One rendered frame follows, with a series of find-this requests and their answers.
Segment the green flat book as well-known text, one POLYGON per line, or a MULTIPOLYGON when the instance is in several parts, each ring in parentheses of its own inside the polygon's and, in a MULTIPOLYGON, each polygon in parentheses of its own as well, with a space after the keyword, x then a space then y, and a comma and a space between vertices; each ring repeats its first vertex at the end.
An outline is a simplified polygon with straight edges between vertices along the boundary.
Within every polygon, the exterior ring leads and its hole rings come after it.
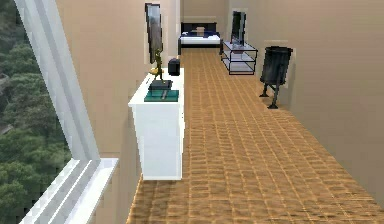
POLYGON ((145 102, 177 102, 178 90, 150 90, 144 98, 145 102))

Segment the white cabinet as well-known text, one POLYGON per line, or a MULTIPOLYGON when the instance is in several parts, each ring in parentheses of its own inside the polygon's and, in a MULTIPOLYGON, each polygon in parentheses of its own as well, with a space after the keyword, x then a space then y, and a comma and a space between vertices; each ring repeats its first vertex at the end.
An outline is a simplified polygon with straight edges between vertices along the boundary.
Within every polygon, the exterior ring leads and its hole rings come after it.
POLYGON ((179 91, 176 102, 145 102, 154 76, 150 73, 131 98, 139 156, 144 180, 181 180, 184 143, 184 69, 170 76, 163 69, 163 79, 172 80, 172 90, 179 91))

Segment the black flat box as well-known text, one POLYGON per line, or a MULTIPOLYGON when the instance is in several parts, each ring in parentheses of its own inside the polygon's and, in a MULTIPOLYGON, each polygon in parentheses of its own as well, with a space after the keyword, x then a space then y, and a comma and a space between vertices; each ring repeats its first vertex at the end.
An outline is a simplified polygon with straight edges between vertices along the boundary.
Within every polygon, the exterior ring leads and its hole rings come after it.
POLYGON ((170 90, 172 87, 172 80, 153 80, 149 85, 149 90, 170 90))

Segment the black cube speaker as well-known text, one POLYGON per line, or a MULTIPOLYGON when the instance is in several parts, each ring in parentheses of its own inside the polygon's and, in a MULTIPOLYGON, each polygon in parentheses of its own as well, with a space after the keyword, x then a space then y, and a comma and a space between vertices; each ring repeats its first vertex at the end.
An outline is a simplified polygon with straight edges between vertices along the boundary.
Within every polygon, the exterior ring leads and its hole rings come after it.
POLYGON ((177 58, 172 58, 168 62, 168 73, 171 76, 179 76, 180 75, 180 60, 177 58))

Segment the olive green figure statue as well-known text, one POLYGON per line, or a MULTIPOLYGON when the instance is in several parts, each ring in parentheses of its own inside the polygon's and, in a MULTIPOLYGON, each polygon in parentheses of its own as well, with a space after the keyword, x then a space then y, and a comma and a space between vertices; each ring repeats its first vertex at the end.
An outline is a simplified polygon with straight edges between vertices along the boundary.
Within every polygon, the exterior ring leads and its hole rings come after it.
POLYGON ((160 78, 160 80, 163 80, 162 74, 162 58, 161 58, 161 50, 158 48, 155 50, 155 62, 156 62, 156 74, 155 79, 157 77, 160 78))

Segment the black bed with white sheet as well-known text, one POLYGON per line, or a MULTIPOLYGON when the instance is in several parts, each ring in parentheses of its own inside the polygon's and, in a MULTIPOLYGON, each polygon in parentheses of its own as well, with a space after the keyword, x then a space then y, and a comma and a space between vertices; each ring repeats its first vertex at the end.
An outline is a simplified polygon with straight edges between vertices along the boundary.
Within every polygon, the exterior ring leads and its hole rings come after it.
POLYGON ((181 35, 178 38, 178 53, 182 54, 183 48, 218 48, 219 52, 222 48, 223 39, 217 31, 216 22, 208 23, 181 23, 181 35), (204 27, 205 33, 203 36, 198 36, 196 33, 197 27, 204 27))

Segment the black bin on legs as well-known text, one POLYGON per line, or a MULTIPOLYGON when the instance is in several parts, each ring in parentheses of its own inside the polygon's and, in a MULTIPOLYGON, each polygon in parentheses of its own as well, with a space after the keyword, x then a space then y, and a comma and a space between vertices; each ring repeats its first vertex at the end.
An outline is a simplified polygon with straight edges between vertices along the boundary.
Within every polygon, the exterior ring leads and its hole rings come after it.
POLYGON ((277 109, 277 96, 281 85, 286 83, 286 74, 293 49, 289 47, 270 46, 265 48, 265 58, 260 81, 264 84, 261 97, 267 97, 267 89, 274 91, 272 103, 268 109, 277 109))

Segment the black television set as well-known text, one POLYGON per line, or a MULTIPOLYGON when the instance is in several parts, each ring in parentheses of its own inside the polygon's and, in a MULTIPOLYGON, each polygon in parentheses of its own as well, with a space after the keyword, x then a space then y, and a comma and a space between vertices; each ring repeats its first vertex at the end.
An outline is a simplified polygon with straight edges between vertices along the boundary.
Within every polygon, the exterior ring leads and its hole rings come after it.
POLYGON ((246 13, 234 11, 232 13, 231 42, 238 45, 244 44, 246 13))

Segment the white framed window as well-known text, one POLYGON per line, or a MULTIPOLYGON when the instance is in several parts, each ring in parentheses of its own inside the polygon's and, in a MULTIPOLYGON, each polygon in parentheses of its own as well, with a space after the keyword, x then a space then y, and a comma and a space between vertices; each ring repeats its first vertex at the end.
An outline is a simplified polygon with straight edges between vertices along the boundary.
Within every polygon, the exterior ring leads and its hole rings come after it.
POLYGON ((0 0, 0 224, 89 224, 100 158, 54 0, 0 0))

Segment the black frame shelf stand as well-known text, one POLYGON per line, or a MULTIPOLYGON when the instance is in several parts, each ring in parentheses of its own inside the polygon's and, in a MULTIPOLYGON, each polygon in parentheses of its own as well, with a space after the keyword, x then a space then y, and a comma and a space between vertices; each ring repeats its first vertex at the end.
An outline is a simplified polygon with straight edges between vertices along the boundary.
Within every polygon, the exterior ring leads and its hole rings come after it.
POLYGON ((221 61, 229 75, 254 75, 258 50, 248 43, 243 45, 224 41, 222 44, 221 61))

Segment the dark framed wall picture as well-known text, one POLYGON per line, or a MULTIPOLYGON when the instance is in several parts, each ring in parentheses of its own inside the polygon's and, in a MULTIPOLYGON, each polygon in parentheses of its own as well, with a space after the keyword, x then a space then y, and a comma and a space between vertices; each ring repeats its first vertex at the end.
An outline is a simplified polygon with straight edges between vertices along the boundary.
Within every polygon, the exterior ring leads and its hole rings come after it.
POLYGON ((160 5, 155 3, 146 3, 145 12, 150 63, 153 64, 155 62, 156 50, 163 50, 160 5))

